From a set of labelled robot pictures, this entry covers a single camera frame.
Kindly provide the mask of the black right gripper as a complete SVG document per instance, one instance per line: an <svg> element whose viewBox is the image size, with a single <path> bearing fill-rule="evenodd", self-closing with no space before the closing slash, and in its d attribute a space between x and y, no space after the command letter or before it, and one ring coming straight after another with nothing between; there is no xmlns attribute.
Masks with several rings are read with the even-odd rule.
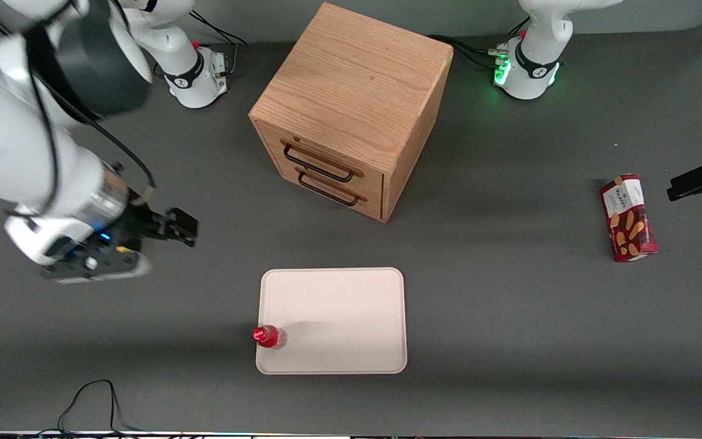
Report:
<svg viewBox="0 0 702 439"><path fill-rule="evenodd" d="M164 239L166 225L173 232L165 234L165 241L178 241L187 247L197 244L198 220L182 209L168 213L155 212L148 204L128 204L121 216L110 224L110 245L115 252L139 252L144 239Z"/></svg>

